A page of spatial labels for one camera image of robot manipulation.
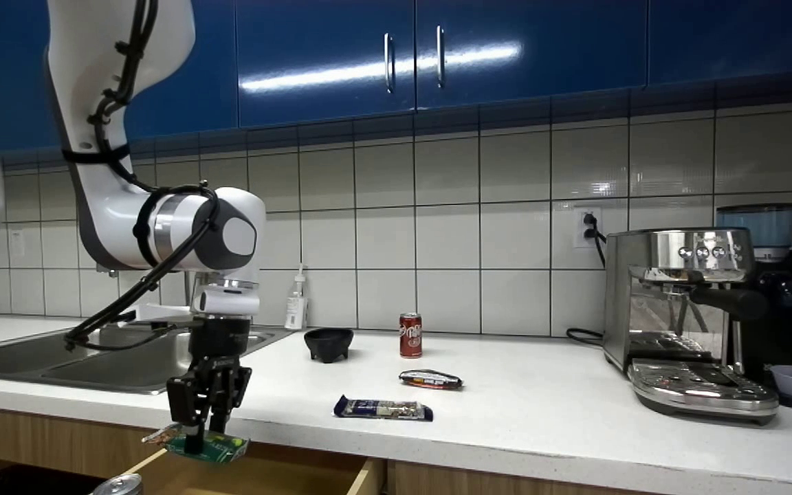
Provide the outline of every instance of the drawer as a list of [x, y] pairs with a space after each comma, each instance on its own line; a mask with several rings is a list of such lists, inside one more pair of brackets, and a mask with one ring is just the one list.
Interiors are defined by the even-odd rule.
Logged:
[[249, 447], [231, 466], [162, 458], [140, 470], [143, 495], [380, 495], [380, 460]]

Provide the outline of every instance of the white tile wall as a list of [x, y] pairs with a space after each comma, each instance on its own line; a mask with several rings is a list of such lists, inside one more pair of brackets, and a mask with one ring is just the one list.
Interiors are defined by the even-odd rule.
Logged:
[[[792, 205], [792, 106], [136, 159], [151, 184], [249, 187], [268, 209], [261, 326], [307, 267], [311, 326], [563, 335], [601, 328], [601, 234]], [[6, 173], [0, 315], [88, 317], [143, 272], [95, 272], [59, 165]], [[184, 280], [149, 294], [180, 302]]]

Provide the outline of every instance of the kitchen counter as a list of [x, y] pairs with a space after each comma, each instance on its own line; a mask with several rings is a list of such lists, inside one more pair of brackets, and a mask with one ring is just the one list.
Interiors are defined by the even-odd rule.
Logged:
[[[69, 326], [0, 320], [0, 338]], [[792, 493], [788, 408], [767, 427], [674, 418], [638, 405], [597, 346], [447, 335], [425, 335], [422, 346], [421, 361], [404, 361], [392, 334], [358, 334], [345, 363], [321, 366], [307, 361], [300, 335], [289, 335], [244, 357], [253, 382], [231, 432], [272, 447], [645, 493]], [[450, 371], [466, 388], [404, 388], [396, 381], [404, 368]], [[336, 418], [341, 393], [422, 403], [433, 421]], [[0, 411], [123, 427], [167, 425], [158, 393], [6, 381]]]

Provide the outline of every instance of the black bowl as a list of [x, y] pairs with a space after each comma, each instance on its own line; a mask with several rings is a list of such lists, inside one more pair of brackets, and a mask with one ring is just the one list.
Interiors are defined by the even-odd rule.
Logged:
[[349, 355], [351, 331], [349, 328], [315, 328], [304, 334], [311, 361], [336, 363]]

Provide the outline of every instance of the red can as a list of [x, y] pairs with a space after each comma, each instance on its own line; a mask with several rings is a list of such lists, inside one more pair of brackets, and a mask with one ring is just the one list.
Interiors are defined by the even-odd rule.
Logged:
[[422, 355], [421, 315], [399, 315], [399, 355], [400, 357], [421, 357]]

